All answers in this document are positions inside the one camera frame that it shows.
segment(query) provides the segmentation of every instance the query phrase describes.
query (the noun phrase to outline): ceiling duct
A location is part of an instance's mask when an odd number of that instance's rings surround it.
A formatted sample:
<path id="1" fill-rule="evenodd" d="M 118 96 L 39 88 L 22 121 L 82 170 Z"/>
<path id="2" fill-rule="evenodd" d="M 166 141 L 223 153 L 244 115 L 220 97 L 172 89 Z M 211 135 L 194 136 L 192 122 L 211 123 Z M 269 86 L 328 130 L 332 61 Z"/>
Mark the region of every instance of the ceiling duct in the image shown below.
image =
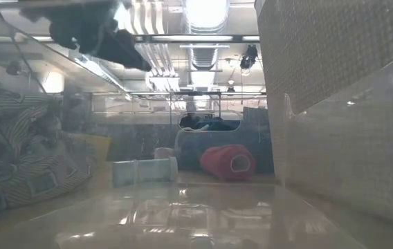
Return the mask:
<path id="1" fill-rule="evenodd" d="M 126 13 L 125 28 L 136 35 L 162 35 L 163 28 L 163 2 L 137 1 L 133 8 Z M 137 51 L 152 66 L 153 77 L 176 78 L 167 45 L 165 44 L 136 44 Z"/>
<path id="2" fill-rule="evenodd" d="M 183 0 L 187 32 L 197 35 L 221 34 L 226 26 L 229 0 Z M 212 69 L 218 60 L 218 48 L 191 48 L 189 50 L 191 69 Z M 192 83 L 197 86 L 210 86 L 214 80 L 213 72 L 190 73 Z"/>

